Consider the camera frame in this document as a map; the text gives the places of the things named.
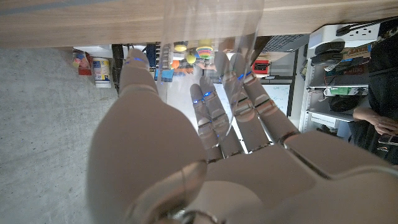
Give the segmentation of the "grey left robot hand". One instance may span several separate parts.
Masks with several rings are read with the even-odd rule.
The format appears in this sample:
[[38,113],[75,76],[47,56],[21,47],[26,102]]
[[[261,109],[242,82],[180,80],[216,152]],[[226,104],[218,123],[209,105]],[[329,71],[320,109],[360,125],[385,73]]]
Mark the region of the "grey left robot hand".
[[87,199],[96,223],[396,223],[397,169],[328,134],[301,133],[245,71],[242,55],[216,67],[248,94],[246,144],[215,143],[229,119],[210,84],[192,87],[198,134],[164,103],[147,57],[131,49],[119,98],[90,148]]

